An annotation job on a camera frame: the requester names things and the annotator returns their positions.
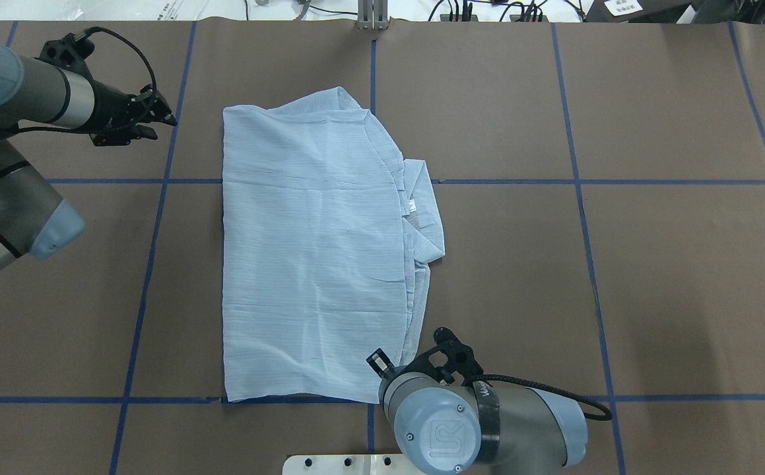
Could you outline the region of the light blue button shirt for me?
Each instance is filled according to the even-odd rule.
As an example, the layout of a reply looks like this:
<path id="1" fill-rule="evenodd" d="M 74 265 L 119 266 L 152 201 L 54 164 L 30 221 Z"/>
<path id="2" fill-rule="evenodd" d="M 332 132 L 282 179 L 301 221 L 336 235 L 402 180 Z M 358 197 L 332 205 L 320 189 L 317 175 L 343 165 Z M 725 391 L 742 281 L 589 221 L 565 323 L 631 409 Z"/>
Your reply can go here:
<path id="1" fill-rule="evenodd" d="M 223 109 L 223 387 L 374 403 L 416 355 L 444 229 L 424 160 L 341 87 Z"/>

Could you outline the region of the clear plastic bag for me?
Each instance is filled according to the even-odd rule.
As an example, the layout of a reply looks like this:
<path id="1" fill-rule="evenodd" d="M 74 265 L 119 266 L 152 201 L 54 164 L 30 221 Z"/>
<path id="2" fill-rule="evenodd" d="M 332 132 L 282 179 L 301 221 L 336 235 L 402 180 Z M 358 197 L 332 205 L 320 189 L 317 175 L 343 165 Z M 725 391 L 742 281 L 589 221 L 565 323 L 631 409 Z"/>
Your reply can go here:
<path id="1" fill-rule="evenodd" d="M 83 16 L 83 1 L 0 1 L 0 20 L 71 21 Z"/>

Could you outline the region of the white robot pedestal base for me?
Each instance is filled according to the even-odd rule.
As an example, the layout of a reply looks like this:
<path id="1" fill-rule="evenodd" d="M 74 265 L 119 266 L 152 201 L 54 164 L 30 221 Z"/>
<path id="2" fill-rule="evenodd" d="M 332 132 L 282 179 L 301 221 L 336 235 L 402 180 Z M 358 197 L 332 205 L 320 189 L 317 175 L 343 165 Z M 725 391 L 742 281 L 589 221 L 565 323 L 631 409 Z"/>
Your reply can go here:
<path id="1" fill-rule="evenodd" d="M 421 474 L 402 454 L 301 455 L 285 460 L 283 474 Z"/>

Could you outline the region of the aluminium frame post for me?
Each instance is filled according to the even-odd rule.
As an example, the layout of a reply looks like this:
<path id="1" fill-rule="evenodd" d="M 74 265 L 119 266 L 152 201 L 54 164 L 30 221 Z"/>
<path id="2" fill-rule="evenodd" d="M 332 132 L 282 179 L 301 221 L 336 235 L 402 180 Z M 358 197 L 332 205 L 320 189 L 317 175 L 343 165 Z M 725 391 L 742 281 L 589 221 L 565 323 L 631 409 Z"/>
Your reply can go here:
<path id="1" fill-rule="evenodd" d="M 357 29 L 360 31 L 387 30 L 390 24 L 388 0 L 358 0 Z"/>

